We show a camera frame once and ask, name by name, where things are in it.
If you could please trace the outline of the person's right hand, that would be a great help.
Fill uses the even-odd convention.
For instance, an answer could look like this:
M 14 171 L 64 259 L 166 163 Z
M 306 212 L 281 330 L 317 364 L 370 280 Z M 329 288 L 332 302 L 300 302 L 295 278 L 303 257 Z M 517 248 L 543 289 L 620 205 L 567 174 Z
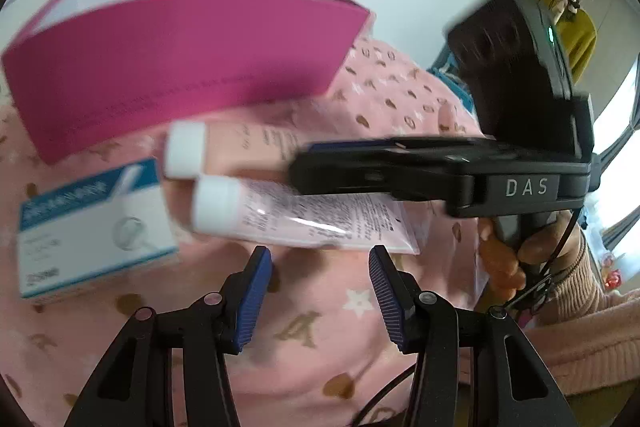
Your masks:
M 489 218 L 477 221 L 480 236 L 478 254 L 488 274 L 488 285 L 497 303 L 506 303 L 526 286 L 525 265 L 544 265 L 552 256 L 555 247 L 572 220 L 573 213 L 563 210 L 552 225 L 530 236 L 518 251 L 502 243 L 494 232 L 494 222 Z

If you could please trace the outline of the pink sweater right forearm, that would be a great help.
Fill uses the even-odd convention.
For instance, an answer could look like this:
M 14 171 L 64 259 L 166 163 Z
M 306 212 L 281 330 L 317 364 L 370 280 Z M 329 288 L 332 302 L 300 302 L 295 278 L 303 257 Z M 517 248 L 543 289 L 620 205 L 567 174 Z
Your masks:
M 585 237 L 526 335 L 566 395 L 639 378 L 639 291 L 602 291 Z

